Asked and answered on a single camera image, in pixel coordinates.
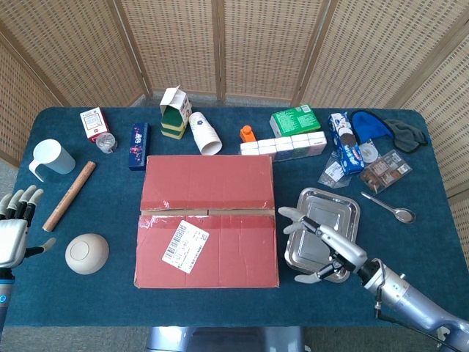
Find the red and white box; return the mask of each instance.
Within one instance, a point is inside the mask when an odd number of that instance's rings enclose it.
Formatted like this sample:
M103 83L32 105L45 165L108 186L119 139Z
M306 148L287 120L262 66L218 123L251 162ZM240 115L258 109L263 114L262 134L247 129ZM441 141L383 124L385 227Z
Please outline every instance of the red and white box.
M86 132L86 137L92 143L96 142L96 138L100 134L109 132L108 124L100 108L82 112L80 113L80 117Z

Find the rolling pin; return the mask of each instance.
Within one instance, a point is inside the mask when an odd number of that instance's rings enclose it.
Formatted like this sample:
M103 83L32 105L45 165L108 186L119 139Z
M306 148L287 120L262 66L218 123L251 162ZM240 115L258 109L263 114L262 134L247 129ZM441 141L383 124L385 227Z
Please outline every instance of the rolling pin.
M60 218L63 217L65 211L67 211L68 207L72 204L78 192L81 190L81 187L83 187L86 180L88 180L88 177L91 175L95 167L96 163L93 163L92 161L88 161L86 163L85 167L81 170L67 193L53 210L51 216L49 216L49 219L44 223L43 230L50 232L54 229Z

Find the blue box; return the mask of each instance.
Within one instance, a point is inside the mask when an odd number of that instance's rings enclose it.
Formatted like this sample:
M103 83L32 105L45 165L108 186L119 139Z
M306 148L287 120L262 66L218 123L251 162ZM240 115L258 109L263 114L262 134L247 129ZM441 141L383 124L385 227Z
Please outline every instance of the blue box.
M132 127L130 138L129 169L145 170L149 148L149 124L136 123Z
M329 128L332 133L340 164L346 175L360 172L365 168L363 157L358 148L352 125L347 117L347 113L330 114Z

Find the white cup handle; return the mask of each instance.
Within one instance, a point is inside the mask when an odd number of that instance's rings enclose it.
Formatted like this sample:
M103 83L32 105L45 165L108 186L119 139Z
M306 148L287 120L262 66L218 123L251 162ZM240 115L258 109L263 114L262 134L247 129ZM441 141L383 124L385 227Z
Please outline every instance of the white cup handle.
M36 159L33 159L33 161L29 164L29 171L32 172L34 174L34 176L39 178L39 181L44 182L42 176L39 175L38 172L36 172L36 169L40 164L41 163L39 161L37 161Z

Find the spoon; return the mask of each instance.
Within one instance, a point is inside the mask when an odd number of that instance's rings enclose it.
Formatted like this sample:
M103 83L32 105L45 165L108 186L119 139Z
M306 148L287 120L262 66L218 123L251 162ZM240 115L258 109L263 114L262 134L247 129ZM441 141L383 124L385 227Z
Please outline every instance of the spoon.
M398 219L400 222L403 222L405 224L411 224L416 220L416 215L409 209L405 209L405 208L394 209L394 208L391 208L386 203L381 202L380 200L370 196L369 194L366 194L365 192L361 192L361 195L375 202L376 204L381 205L383 208L389 210L390 212L392 212L392 214L394 214L396 219Z

